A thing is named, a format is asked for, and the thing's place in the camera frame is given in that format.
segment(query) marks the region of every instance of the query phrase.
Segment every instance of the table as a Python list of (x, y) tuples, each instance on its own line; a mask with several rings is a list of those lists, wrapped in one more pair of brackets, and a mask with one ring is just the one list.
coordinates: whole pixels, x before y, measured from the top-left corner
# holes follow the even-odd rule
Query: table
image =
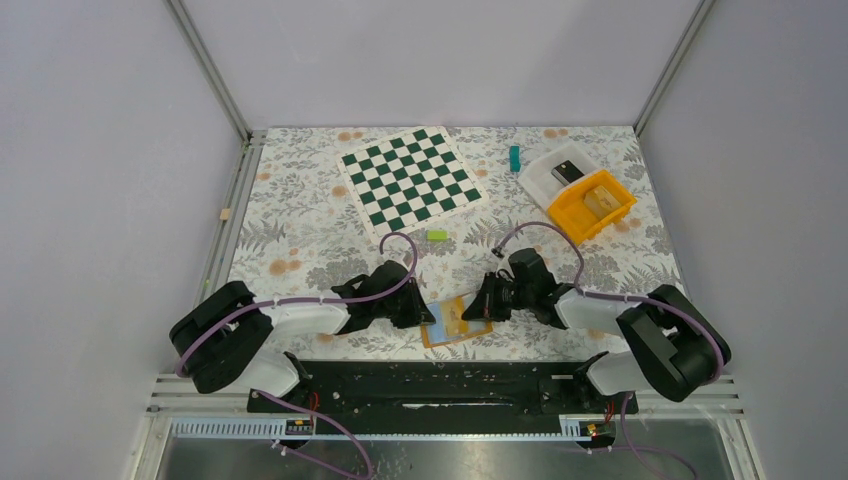
[[(233, 257), (229, 280), (243, 280), (260, 299), (317, 294), (386, 259), (409, 259), (400, 239), (387, 242), (381, 256), (364, 232), (336, 166), (339, 154), (404, 128), (273, 128), (267, 132), (260, 164)], [(442, 220), (446, 242), (418, 245), (417, 278), (428, 303), (474, 292), (498, 259), (491, 248), (514, 226), (548, 221), (509, 171), (511, 145), (527, 165), (566, 142), (576, 142), (638, 199), (624, 221), (586, 241), (583, 284), (602, 291), (639, 293), (661, 283), (681, 285), (674, 253), (660, 217), (639, 144), (631, 127), (448, 128), (489, 193), (487, 204)], [(505, 253), (534, 247), (559, 281), (576, 272), (576, 257), (555, 233), (530, 227)], [(526, 313), (495, 324), (492, 333), (433, 349), (420, 329), (394, 329), (387, 320), (344, 336), (304, 335), (269, 342), (273, 351), (302, 359), (326, 360), (584, 360), (602, 350), (621, 351), (618, 337), (584, 330), (556, 330)]]

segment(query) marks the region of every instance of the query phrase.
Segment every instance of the white wall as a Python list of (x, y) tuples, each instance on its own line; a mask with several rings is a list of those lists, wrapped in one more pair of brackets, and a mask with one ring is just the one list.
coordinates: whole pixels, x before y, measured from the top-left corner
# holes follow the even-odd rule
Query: white wall
[(848, 3), (718, 2), (643, 136), (768, 478), (847, 478)]
[(0, 478), (121, 474), (238, 141), (160, 1), (0, 7)]
[(185, 0), (247, 122), (632, 124), (698, 0)]

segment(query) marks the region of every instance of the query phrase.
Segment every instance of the chessboard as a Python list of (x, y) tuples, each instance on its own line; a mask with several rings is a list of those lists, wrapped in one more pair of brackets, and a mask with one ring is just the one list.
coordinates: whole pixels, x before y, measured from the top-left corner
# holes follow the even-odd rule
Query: chessboard
[(357, 147), (338, 166), (375, 243), (489, 199), (444, 127), (417, 127)]

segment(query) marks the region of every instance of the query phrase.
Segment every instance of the green block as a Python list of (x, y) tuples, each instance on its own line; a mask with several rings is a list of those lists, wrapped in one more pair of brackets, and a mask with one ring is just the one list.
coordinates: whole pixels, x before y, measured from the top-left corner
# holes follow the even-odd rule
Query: green block
[(427, 240), (430, 242), (444, 242), (448, 239), (448, 232), (444, 230), (428, 230)]

